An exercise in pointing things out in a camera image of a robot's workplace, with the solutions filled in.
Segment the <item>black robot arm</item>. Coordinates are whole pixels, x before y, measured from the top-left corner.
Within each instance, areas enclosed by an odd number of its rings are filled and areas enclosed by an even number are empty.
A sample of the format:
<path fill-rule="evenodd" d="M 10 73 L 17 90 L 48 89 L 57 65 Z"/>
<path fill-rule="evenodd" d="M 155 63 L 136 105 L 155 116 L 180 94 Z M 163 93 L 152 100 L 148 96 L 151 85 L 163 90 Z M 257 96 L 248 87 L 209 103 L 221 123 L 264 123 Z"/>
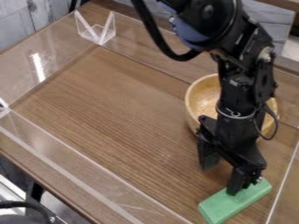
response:
<path fill-rule="evenodd" d="M 220 159 L 232 165 L 227 194 L 235 195 L 257 184 L 267 168 L 257 139 L 277 88 L 272 38 L 244 11 L 241 0 L 157 1 L 172 13 L 181 42 L 209 53 L 217 63 L 217 117 L 199 116 L 197 151 L 204 169 Z"/>

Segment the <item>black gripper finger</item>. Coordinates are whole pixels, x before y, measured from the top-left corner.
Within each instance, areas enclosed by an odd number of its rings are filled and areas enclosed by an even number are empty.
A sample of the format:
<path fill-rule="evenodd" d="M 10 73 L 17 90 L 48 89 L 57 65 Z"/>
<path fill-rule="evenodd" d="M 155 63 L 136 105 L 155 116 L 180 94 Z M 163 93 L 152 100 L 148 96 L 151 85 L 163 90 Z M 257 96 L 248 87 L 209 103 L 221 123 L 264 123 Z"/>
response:
<path fill-rule="evenodd" d="M 215 151 L 213 144 L 203 136 L 203 134 L 199 134 L 197 136 L 197 152 L 199 152 L 200 168 L 203 170 L 213 168 L 219 164 L 220 155 Z"/>
<path fill-rule="evenodd" d="M 244 188 L 245 184 L 251 184 L 251 176 L 248 171 L 241 167 L 232 169 L 231 177 L 227 184 L 227 194 L 235 196 L 239 191 Z"/>

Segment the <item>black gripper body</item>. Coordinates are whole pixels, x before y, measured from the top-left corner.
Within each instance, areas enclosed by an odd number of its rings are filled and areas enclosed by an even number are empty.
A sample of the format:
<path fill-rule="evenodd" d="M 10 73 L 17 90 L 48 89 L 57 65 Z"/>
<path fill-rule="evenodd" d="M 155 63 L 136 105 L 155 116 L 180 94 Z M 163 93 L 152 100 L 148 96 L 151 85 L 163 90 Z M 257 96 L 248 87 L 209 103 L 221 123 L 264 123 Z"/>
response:
<path fill-rule="evenodd" d="M 252 115 L 232 116 L 217 114 L 213 119 L 205 115 L 199 116 L 200 128 L 196 133 L 211 141 L 215 151 L 232 166 L 248 171 L 251 184 L 256 184 L 267 161 L 257 149 L 257 139 L 261 132 L 265 113 L 257 111 Z"/>

